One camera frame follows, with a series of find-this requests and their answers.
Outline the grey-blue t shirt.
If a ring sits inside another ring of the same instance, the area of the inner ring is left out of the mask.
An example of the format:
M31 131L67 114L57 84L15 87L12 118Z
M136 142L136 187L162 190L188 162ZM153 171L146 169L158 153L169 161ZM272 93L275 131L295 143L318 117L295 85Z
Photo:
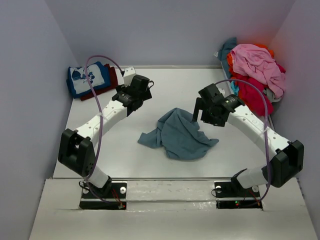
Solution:
M149 133L142 133L138 143L157 149L163 147L169 159L194 161L203 158L219 140L208 138L200 131L193 115L181 108L174 108L163 115L156 128Z

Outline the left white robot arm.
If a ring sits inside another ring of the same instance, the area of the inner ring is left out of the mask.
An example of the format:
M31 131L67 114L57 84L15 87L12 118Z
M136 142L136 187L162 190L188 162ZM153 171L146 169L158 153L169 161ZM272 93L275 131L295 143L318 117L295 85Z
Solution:
M144 101L152 98L150 89L154 82L142 75L134 75L131 83L116 87L116 94L106 107L82 126L63 131L60 139L58 161L82 177L85 188L96 198L110 194L112 179L98 166L98 152L102 137L114 125L138 110Z

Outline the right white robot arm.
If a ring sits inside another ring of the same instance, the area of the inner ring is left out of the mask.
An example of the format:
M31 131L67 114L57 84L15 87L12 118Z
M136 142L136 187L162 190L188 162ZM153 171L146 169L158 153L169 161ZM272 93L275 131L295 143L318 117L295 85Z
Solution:
M226 123L240 130L266 156L266 164L256 168L245 168L231 177L223 193L242 196L249 189L265 185L280 188L294 178L302 169L304 145L299 141L290 141L278 135L261 121L247 105L236 95L224 96L212 83L199 92L192 120L201 120L215 127L224 127Z

